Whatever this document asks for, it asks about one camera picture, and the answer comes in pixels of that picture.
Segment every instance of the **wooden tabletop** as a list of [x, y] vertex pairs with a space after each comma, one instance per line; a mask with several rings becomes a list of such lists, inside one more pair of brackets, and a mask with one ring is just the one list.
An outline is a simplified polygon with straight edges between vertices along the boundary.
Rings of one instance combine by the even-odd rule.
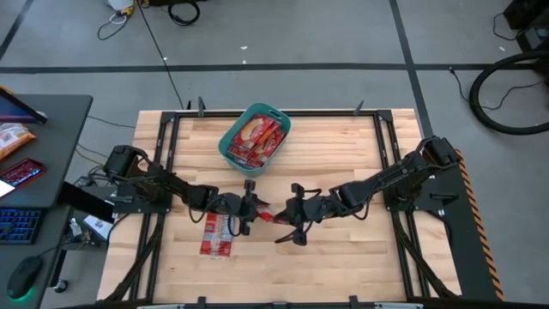
[[[420, 140], [418, 121], [413, 109], [392, 111], [401, 154], [405, 155]], [[141, 112], [137, 121], [133, 145], [151, 157], [160, 115]], [[218, 141], [234, 120], [183, 119], [173, 171], [193, 184], [216, 185], [220, 193], [242, 195], [245, 176], [228, 166], [217, 150]], [[286, 144], [265, 174], [256, 179], [257, 195], [274, 210], [285, 208], [285, 201], [293, 196], [293, 182], [327, 190], [381, 170], [370, 118], [292, 118], [292, 124]], [[169, 136], [166, 133], [164, 162]], [[459, 294], [443, 223], [420, 212], [415, 220], [425, 260], [447, 287]], [[98, 299], [111, 293], [134, 263], [141, 223], [142, 215], [130, 215], [112, 232]], [[161, 244], [155, 302], [196, 303], [199, 296], [206, 296], [208, 303], [343, 302], [349, 295], [357, 295], [360, 301], [405, 300], [392, 223], [380, 194], [374, 196], [365, 221], [348, 217], [313, 225], [307, 246], [276, 245], [274, 240], [292, 227], [256, 220], [250, 236], [233, 241], [230, 257], [210, 257], [199, 254], [203, 229], [204, 221], [193, 224], [187, 208], [174, 198]], [[419, 295], [415, 265], [409, 256], [408, 261], [414, 291]], [[144, 295], [147, 273], [146, 265], [140, 296]]]

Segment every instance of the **black keyboard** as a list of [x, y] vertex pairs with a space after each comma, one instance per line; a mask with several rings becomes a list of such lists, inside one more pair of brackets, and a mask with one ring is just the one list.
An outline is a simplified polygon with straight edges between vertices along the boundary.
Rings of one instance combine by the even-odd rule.
[[0, 207], [0, 245], [31, 245], [44, 217], [42, 209]]

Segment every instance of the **red wrapper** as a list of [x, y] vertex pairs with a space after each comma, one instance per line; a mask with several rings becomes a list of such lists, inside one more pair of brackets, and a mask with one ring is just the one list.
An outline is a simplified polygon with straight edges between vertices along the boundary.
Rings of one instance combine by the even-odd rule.
[[228, 230], [228, 215], [208, 213], [200, 254], [214, 257], [230, 257], [232, 236]]
[[281, 144], [284, 139], [284, 131], [280, 127], [268, 137], [268, 139], [261, 145], [257, 146], [251, 154], [250, 161], [259, 161], [262, 164], [267, 162], [268, 158], [274, 153], [278, 145]]
[[238, 146], [231, 145], [227, 150], [227, 153], [237, 162], [237, 163], [246, 163], [250, 158], [251, 151], [244, 150]]
[[279, 125], [271, 117], [256, 114], [244, 127], [242, 127], [242, 129], [240, 129], [237, 135], [232, 138], [232, 143], [240, 148], [252, 150], [256, 145], [264, 141], [273, 130], [276, 130], [276, 128], [272, 129], [274, 124]]

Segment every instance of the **teal basket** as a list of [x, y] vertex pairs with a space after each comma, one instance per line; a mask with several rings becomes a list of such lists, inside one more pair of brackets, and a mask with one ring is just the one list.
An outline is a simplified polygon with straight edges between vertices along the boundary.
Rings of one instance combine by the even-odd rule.
[[[265, 162], [265, 164], [263, 164], [262, 167], [248, 169], [232, 161], [227, 151], [229, 149], [229, 146], [231, 146], [232, 138], [237, 135], [237, 133], [240, 131], [240, 128], [244, 127], [255, 114], [266, 115], [271, 118], [277, 119], [281, 123], [281, 128], [284, 131], [285, 136], [281, 144], [278, 145], [274, 153], [267, 159], [267, 161]], [[290, 118], [284, 112], [281, 112], [276, 108], [265, 103], [255, 103], [250, 107], [248, 107], [248, 109], [245, 112], [243, 112], [242, 115], [240, 115], [240, 117], [238, 117], [237, 121], [232, 125], [231, 129], [229, 129], [229, 131], [227, 131], [225, 135], [221, 138], [220, 144], [219, 144], [219, 151], [231, 167], [234, 167], [237, 171], [241, 172], [242, 174], [246, 175], [249, 178], [255, 178], [261, 175], [265, 171], [265, 168], [267, 167], [268, 163], [280, 150], [280, 148], [282, 147], [282, 144], [286, 141], [286, 137], [288, 135], [288, 132], [290, 132], [291, 128], [292, 128], [292, 121], [290, 121]]]

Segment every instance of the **laptop screen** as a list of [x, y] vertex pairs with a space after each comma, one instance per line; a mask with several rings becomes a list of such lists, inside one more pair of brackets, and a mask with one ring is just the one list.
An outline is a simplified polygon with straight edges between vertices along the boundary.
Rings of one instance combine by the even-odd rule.
[[34, 117], [26, 111], [0, 96], [0, 122], [33, 122]]

